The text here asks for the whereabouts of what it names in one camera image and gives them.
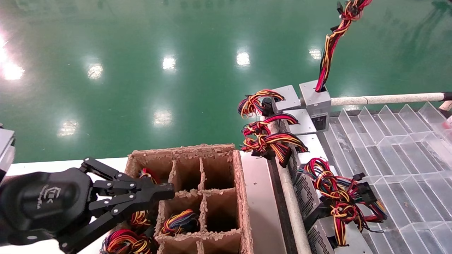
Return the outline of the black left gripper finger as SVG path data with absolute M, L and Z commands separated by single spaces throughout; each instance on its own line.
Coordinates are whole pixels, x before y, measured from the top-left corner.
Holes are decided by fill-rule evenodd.
M 104 200 L 95 201 L 90 206 L 100 205 L 102 214 L 95 215 L 96 220 L 74 233 L 58 237 L 60 249 L 65 254 L 77 254 L 135 212 L 148 210 L 157 201 L 174 197 L 174 192 L 137 192 L 107 199 L 107 204 Z
M 119 196 L 123 194 L 143 194 L 144 196 L 175 196 L 171 183 L 156 184 L 150 177 L 132 178 L 125 173 L 87 157 L 80 171 L 92 173 L 102 178 L 92 184 L 92 192 L 100 196 Z

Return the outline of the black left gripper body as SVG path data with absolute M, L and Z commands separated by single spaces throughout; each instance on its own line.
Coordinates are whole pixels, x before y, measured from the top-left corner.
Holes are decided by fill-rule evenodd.
M 8 176 L 1 184 L 1 245 L 27 245 L 71 235 L 89 224 L 93 185 L 76 168 Z

